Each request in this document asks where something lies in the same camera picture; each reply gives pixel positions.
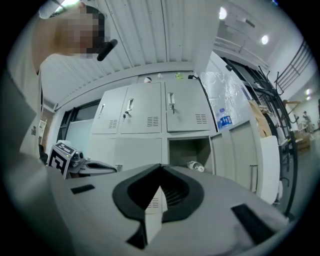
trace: black microphone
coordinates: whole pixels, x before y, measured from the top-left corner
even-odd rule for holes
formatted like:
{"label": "black microphone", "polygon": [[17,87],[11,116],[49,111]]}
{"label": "black microphone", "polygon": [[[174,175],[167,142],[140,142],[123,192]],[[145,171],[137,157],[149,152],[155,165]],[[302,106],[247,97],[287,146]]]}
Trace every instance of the black microphone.
{"label": "black microphone", "polygon": [[99,51],[99,55],[96,60],[98,62],[102,62],[105,57],[111,52],[111,50],[116,47],[117,44],[117,39],[112,39],[110,42],[106,42],[104,47],[102,47],[102,49]]}

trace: blue bottle label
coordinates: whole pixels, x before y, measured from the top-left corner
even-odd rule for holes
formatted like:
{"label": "blue bottle label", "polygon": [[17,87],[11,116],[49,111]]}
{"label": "blue bottle label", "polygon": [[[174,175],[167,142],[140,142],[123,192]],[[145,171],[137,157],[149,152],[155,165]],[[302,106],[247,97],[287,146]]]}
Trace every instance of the blue bottle label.
{"label": "blue bottle label", "polygon": [[220,118],[220,123],[221,123],[222,127],[232,125],[232,121],[231,121],[230,115],[221,117]]}

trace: fluorescent light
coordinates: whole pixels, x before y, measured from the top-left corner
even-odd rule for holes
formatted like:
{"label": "fluorescent light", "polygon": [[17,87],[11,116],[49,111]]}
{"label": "fluorescent light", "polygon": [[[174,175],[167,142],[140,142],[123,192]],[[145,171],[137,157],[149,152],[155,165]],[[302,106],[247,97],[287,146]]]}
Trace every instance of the fluorescent light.
{"label": "fluorescent light", "polygon": [[263,45],[266,45],[269,41],[269,37],[267,35],[264,35],[262,38],[261,38],[261,42]]}
{"label": "fluorescent light", "polygon": [[224,20],[227,17],[227,11],[225,8],[221,7],[219,12],[219,19]]}
{"label": "fluorescent light", "polygon": [[312,93],[312,90],[311,90],[311,89],[308,89],[308,90],[306,90],[306,91],[304,92],[304,94],[307,95],[307,96],[310,95],[311,93]]}
{"label": "fluorescent light", "polygon": [[[67,7],[67,6],[74,5],[74,4],[76,4],[77,2],[79,2],[79,0],[64,0],[61,5],[62,5],[63,7]],[[59,12],[61,9],[62,9],[62,7],[59,6],[59,7],[55,10],[55,12]]]}

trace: black metal rack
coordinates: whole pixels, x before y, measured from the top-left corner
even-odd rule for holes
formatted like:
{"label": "black metal rack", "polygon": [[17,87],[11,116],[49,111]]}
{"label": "black metal rack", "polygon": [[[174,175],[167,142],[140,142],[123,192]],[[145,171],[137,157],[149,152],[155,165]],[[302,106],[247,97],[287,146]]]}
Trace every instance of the black metal rack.
{"label": "black metal rack", "polygon": [[[222,59],[232,67],[232,70],[242,80],[257,104],[268,108],[270,112],[277,116],[280,122],[279,127],[285,136],[284,143],[279,145],[280,181],[286,180],[286,182],[283,184],[283,197],[279,202],[275,202],[274,206],[282,210],[283,214],[288,217],[295,197],[298,177],[297,146],[295,134],[291,127],[291,123],[295,123],[297,120],[290,120],[277,89],[273,87],[268,79],[269,73],[265,75],[260,66],[259,70],[255,70],[227,58]],[[237,69],[239,66],[241,66],[243,72],[239,71],[240,68]]]}

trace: floor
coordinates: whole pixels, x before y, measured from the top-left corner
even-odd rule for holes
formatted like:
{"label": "floor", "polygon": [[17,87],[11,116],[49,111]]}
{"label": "floor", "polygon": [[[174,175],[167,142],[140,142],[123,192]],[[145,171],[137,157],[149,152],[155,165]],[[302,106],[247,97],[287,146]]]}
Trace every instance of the floor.
{"label": "floor", "polygon": [[[290,209],[291,216],[294,218],[300,217],[304,211],[305,206],[308,204],[313,189],[320,178],[320,131],[318,130],[313,134],[313,139],[310,140],[310,149],[298,155],[298,169],[297,169],[297,182],[295,187],[295,194]],[[285,173],[284,177],[292,181],[292,173]],[[292,184],[287,187],[287,181],[283,181],[283,196],[281,204],[276,207],[284,212],[289,201],[290,191]]]}

